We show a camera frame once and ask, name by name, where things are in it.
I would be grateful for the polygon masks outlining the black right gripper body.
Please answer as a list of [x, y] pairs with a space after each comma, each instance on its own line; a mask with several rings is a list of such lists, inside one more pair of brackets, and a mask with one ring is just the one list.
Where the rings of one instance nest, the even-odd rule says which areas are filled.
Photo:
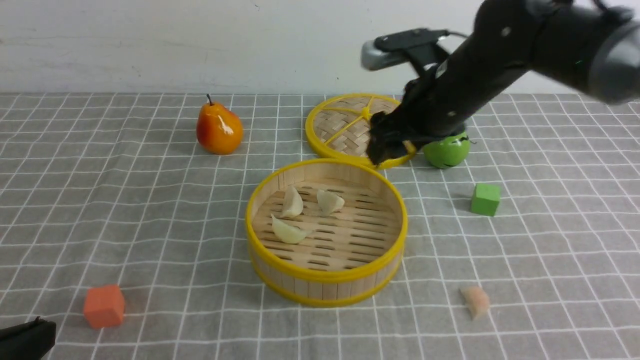
[[392, 112], [378, 111], [370, 117], [366, 157], [373, 166], [408, 155], [407, 142], [420, 150], [432, 142], [460, 135], [467, 129], [464, 120], [445, 121], [442, 133], [426, 129], [427, 125], [438, 125], [426, 115], [426, 109], [434, 100], [435, 87], [427, 80], [410, 80], [404, 88], [400, 105]]

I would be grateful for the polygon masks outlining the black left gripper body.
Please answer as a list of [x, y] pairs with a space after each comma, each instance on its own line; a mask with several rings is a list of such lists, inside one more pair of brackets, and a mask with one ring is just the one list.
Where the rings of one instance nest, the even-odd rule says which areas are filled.
[[57, 324], [36, 317], [30, 322], [0, 330], [2, 360], [43, 360], [55, 346]]

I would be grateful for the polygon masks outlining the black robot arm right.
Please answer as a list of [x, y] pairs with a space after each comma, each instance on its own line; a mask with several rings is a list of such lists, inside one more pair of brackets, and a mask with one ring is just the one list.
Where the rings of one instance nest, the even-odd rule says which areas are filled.
[[533, 71], [607, 105], [640, 93], [640, 24], [634, 11], [576, 6], [571, 0], [485, 0], [473, 31], [449, 53], [451, 30], [414, 28], [363, 44], [369, 71], [410, 63], [417, 78], [401, 103], [370, 119], [366, 157], [375, 165], [457, 136], [466, 120]]

